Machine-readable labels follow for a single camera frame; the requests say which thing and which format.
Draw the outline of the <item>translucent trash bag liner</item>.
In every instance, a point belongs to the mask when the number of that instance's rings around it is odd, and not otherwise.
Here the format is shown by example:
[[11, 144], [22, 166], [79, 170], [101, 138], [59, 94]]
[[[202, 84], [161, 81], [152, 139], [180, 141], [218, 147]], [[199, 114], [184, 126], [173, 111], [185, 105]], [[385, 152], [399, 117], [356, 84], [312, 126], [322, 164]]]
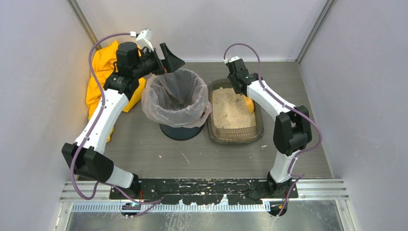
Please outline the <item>translucent trash bag liner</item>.
[[151, 76], [141, 105], [148, 119], [173, 128], [201, 127], [212, 112], [207, 84], [184, 68]]

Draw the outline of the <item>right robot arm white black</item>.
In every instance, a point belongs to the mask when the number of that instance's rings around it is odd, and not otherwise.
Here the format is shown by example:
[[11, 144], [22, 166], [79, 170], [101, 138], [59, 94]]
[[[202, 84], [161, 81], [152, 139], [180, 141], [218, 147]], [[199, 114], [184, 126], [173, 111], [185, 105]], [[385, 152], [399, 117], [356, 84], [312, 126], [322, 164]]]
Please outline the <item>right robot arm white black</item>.
[[297, 154], [312, 140], [308, 109], [296, 107], [279, 96], [257, 73], [249, 73], [243, 59], [235, 56], [225, 59], [228, 79], [237, 94], [249, 97], [260, 105], [273, 119], [273, 143], [277, 149], [274, 165], [265, 183], [268, 194], [286, 190], [292, 181], [292, 170]]

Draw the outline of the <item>black trash bin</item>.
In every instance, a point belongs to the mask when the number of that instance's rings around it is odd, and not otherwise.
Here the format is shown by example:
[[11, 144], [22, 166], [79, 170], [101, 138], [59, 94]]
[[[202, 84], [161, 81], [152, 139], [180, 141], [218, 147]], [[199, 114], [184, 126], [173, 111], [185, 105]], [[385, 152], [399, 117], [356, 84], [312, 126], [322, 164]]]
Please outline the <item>black trash bin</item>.
[[162, 133], [168, 138], [176, 141], [186, 141], [196, 137], [203, 130], [204, 125], [193, 128], [174, 128], [168, 125], [159, 124], [159, 127]]

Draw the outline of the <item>dark translucent litter box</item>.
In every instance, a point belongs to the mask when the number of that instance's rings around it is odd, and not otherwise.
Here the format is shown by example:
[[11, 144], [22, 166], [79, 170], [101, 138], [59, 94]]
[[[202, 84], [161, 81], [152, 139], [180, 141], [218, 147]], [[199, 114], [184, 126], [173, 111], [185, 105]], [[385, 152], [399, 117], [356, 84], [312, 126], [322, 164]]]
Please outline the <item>dark translucent litter box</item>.
[[221, 144], [259, 141], [264, 135], [261, 107], [249, 111], [244, 96], [236, 94], [228, 79], [214, 80], [208, 86], [212, 113], [207, 119], [210, 138]]

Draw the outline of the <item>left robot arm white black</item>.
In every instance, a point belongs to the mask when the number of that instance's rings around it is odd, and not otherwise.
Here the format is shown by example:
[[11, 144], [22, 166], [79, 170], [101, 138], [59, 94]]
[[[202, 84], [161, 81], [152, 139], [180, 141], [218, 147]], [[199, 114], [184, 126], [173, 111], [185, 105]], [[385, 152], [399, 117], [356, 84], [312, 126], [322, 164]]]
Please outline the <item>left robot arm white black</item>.
[[115, 122], [140, 85], [139, 79], [149, 74], [172, 73], [185, 64], [165, 43], [160, 48], [163, 59], [156, 50], [140, 50], [134, 42], [119, 44], [116, 68], [105, 81], [97, 109], [79, 137], [62, 148], [73, 175], [121, 188], [137, 186], [135, 174], [117, 167], [103, 153]]

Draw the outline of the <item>orange plastic litter scoop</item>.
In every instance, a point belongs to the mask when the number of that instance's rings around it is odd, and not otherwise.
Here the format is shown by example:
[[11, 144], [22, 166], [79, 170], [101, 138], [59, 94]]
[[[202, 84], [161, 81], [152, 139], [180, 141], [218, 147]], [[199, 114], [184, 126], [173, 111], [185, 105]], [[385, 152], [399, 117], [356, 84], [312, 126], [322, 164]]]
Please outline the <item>orange plastic litter scoop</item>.
[[245, 95], [243, 95], [242, 97], [243, 97], [243, 100], [245, 102], [245, 105], [247, 106], [247, 109], [248, 109], [249, 113], [252, 114], [254, 112], [254, 110], [255, 110], [255, 105], [254, 105], [253, 100], [251, 98], [245, 96]]

